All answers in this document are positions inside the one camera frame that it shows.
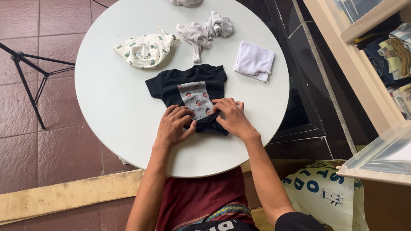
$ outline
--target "tripod leg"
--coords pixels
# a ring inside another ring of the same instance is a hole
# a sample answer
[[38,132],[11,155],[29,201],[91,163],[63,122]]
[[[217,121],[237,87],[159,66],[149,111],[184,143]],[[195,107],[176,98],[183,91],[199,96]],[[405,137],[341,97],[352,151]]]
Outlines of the tripod leg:
[[25,78],[24,78],[23,71],[21,71],[20,64],[18,63],[17,59],[13,59],[13,61],[14,61],[14,64],[16,65],[16,68],[17,68],[18,74],[20,75],[21,81],[23,82],[24,88],[26,89],[28,98],[30,99],[30,102],[31,102],[31,105],[33,106],[34,112],[36,113],[37,119],[39,120],[40,126],[42,127],[42,129],[46,129],[46,127],[43,124],[43,120],[40,116],[39,110],[37,109],[37,105],[34,102],[33,96],[31,95],[31,91],[30,91],[30,89],[27,85],[27,82],[26,82]]

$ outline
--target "black cable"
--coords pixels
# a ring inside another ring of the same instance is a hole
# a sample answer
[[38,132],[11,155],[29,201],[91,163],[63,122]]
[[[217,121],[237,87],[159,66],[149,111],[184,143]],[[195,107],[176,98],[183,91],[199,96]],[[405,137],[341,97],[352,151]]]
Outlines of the black cable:
[[105,7],[105,8],[108,8],[108,7],[106,7],[105,5],[103,5],[103,4],[101,4],[101,3],[99,3],[99,2],[98,2],[98,1],[96,1],[96,0],[93,0],[93,1],[97,2],[98,4],[102,5],[102,6],[103,6],[103,7]]

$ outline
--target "table top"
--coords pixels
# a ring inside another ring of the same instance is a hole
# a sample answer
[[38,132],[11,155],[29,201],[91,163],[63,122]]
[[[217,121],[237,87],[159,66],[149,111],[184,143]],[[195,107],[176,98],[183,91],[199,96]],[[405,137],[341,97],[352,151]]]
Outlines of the table top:
[[[100,141],[130,164],[145,169],[166,106],[152,98],[145,80],[169,69],[191,68],[192,45],[181,39],[177,24],[202,24],[211,11],[228,16],[234,32],[216,37],[201,51],[202,64],[224,66],[225,97],[245,104],[245,114],[267,144],[283,119],[289,97],[287,64],[278,42],[266,25],[235,0],[204,0],[196,7],[175,6],[167,0],[120,0],[90,27],[77,55],[75,86],[81,111]],[[132,67],[112,47],[131,37],[167,34],[181,41],[158,68]],[[268,84],[234,72],[241,40],[275,52]],[[193,134],[172,149],[167,175],[194,178],[233,169],[248,160],[244,143],[231,134]]]

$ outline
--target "hand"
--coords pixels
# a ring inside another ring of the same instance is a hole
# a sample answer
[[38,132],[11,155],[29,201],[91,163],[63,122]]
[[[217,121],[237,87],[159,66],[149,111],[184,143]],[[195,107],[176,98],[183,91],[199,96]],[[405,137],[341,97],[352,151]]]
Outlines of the hand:
[[197,122],[193,120],[190,128],[185,132],[182,130],[182,127],[191,120],[190,115],[192,113],[193,111],[189,110],[187,106],[169,106],[161,118],[155,145],[171,149],[175,145],[187,140],[195,132]]
[[227,120],[217,116],[217,123],[221,124],[225,130],[238,136],[244,142],[249,139],[261,139],[258,131],[251,125],[247,117],[244,115],[244,103],[234,101],[233,98],[214,99],[216,103],[212,108],[214,114],[217,110],[221,110],[226,115]]

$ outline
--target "baby face print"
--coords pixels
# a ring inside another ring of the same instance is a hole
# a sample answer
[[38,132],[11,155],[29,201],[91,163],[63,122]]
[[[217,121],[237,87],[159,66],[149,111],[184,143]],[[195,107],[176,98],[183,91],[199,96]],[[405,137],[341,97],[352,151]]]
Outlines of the baby face print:
[[211,115],[213,104],[208,97],[204,81],[184,83],[176,87],[184,105],[194,111],[194,115],[191,115],[192,120],[200,120]]

